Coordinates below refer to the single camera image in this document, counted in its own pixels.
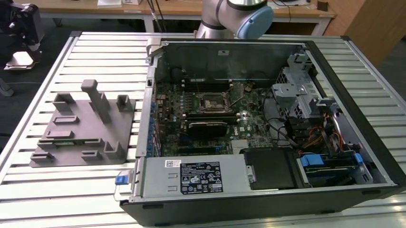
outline wooden desk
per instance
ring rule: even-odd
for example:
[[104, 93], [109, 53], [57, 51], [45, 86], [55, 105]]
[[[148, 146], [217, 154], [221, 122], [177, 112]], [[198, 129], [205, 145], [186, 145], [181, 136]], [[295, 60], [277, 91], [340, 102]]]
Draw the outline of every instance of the wooden desk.
[[[152, 16], [146, 1], [140, 5], [122, 5], [120, 8], [98, 9], [97, 0], [14, 0], [17, 3], [31, 3], [37, 5], [43, 18], [81, 18], [81, 19], [142, 19], [146, 32], [153, 31]], [[200, 20], [201, 3], [182, 0], [158, 0], [165, 19]], [[275, 9], [273, 22], [313, 23], [312, 35], [323, 35], [331, 18], [332, 11], [323, 12], [308, 9], [307, 6], [291, 7], [291, 18], [288, 9]]]

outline barcode sticker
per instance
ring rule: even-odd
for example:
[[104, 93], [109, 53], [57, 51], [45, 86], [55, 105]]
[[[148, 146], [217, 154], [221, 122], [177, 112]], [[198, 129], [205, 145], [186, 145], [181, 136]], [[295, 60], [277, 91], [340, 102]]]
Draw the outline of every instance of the barcode sticker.
[[164, 161], [164, 167], [165, 168], [172, 168], [172, 167], [180, 167], [180, 163], [181, 163], [181, 160], [165, 160]]
[[221, 184], [213, 184], [212, 188], [220, 188], [222, 185]]

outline blue tab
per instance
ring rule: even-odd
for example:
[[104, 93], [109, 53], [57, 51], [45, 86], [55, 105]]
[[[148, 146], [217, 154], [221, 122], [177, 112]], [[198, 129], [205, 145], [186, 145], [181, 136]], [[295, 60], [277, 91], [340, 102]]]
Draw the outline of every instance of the blue tab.
[[114, 184], [116, 185], [125, 185], [125, 184], [128, 184], [128, 176], [116, 176], [114, 177]]
[[301, 163], [301, 166], [305, 167], [308, 165], [308, 162], [307, 162], [307, 159], [305, 157], [301, 157], [300, 158], [300, 163]]
[[363, 162], [363, 159], [361, 159], [361, 157], [360, 157], [360, 154], [359, 154], [359, 153], [355, 153], [355, 154], [353, 154], [353, 157], [355, 157], [355, 160], [356, 160], [357, 164], [360, 164], [360, 163]]
[[303, 167], [308, 166], [308, 165], [323, 165], [323, 159], [321, 156], [317, 154], [307, 154], [300, 158], [300, 162]]

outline slotted metal surface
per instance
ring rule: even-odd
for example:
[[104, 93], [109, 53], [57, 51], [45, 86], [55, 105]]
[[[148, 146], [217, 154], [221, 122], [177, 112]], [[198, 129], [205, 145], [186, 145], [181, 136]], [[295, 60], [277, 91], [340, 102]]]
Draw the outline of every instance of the slotted metal surface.
[[[157, 34], [90, 33], [69, 38], [38, 94], [0, 156], [1, 227], [138, 227], [113, 199], [114, 176], [133, 168], [144, 80], [145, 43]], [[190, 34], [168, 34], [190, 38]], [[359, 60], [339, 37], [266, 36], [261, 39], [313, 40], [403, 170], [406, 170], [406, 109], [381, 76]], [[98, 81], [106, 98], [128, 94], [137, 100], [126, 163], [121, 165], [30, 168], [29, 156], [45, 129], [55, 92], [84, 99], [80, 83]], [[320, 81], [328, 94], [328, 87]], [[129, 194], [129, 186], [120, 188]], [[217, 222], [181, 227], [404, 227], [406, 195], [367, 201], [340, 213]]]

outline warning label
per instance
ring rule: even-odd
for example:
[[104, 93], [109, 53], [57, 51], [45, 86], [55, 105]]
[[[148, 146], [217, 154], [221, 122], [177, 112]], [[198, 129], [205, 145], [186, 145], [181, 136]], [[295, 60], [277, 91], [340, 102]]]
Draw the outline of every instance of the warning label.
[[220, 163], [180, 164], [180, 186], [182, 195], [222, 192]]

